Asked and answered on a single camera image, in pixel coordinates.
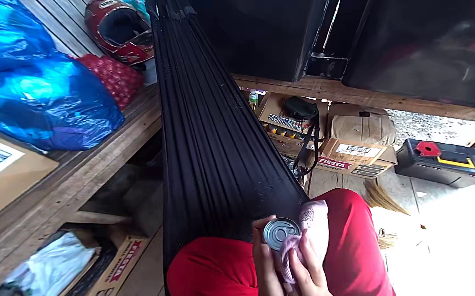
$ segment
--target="black hammock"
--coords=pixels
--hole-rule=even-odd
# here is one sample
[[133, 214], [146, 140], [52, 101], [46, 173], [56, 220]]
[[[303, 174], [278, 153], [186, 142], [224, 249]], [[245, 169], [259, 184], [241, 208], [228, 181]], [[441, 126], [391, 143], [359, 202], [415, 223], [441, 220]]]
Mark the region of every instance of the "black hammock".
[[308, 197], [182, 0], [152, 16], [164, 134], [164, 274], [199, 237], [252, 242], [251, 223], [298, 219]]

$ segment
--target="helmet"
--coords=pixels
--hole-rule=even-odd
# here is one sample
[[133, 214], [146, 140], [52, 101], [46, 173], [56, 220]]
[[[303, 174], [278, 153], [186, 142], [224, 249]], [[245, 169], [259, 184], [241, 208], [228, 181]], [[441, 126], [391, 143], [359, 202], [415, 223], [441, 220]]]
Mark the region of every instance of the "helmet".
[[154, 57], [152, 29], [139, 12], [118, 0], [92, 0], [86, 6], [86, 27], [109, 56], [129, 66]]

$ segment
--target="red pants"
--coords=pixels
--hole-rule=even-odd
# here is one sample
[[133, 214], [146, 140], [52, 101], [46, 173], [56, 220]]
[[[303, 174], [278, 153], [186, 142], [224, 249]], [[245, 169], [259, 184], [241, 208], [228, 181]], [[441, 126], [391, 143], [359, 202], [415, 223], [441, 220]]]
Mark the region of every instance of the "red pants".
[[[329, 291], [334, 296], [395, 295], [366, 202], [340, 188], [313, 200], [325, 200], [329, 207], [329, 247], [323, 262]], [[174, 258], [167, 282], [171, 296], [257, 295], [252, 244], [198, 238]]]

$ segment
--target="hand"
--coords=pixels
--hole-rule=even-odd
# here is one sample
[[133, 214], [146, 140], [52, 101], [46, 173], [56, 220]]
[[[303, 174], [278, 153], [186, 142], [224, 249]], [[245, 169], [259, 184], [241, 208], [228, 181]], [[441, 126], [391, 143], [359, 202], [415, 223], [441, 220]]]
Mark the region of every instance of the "hand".
[[259, 296], [283, 296], [280, 280], [274, 270], [274, 254], [263, 242], [263, 229], [276, 215], [252, 222], [252, 255], [256, 266]]
[[[289, 254], [289, 265], [292, 274], [298, 283], [302, 296], [332, 296], [327, 289], [326, 274], [323, 272], [322, 264], [316, 257], [311, 240], [307, 237], [307, 229], [303, 230], [300, 240], [300, 251], [307, 261], [307, 268], [303, 266], [298, 255], [291, 250]], [[292, 287], [284, 284], [283, 287], [289, 296], [296, 296], [298, 293]]]

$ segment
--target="red patterned bag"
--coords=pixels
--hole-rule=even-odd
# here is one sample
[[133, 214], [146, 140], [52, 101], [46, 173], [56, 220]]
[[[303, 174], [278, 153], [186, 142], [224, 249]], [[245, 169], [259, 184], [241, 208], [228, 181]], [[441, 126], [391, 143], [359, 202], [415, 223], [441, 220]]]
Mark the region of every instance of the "red patterned bag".
[[109, 93], [115, 98], [120, 110], [124, 110], [128, 106], [132, 96], [144, 83], [141, 73], [106, 55], [97, 57], [93, 54], [86, 54], [78, 60], [100, 78]]

